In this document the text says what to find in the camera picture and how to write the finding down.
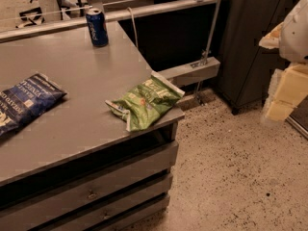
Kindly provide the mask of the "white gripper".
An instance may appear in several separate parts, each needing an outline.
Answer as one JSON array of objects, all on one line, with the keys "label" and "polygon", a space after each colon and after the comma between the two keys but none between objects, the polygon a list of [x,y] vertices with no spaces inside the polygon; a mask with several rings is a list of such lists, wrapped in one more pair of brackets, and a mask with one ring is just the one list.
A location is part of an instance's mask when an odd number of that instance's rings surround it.
[{"label": "white gripper", "polygon": [[308,0],[299,0],[283,23],[262,37],[259,45],[279,47],[282,58],[296,62],[284,70],[274,70],[264,105],[264,119],[284,121],[308,95]]}]

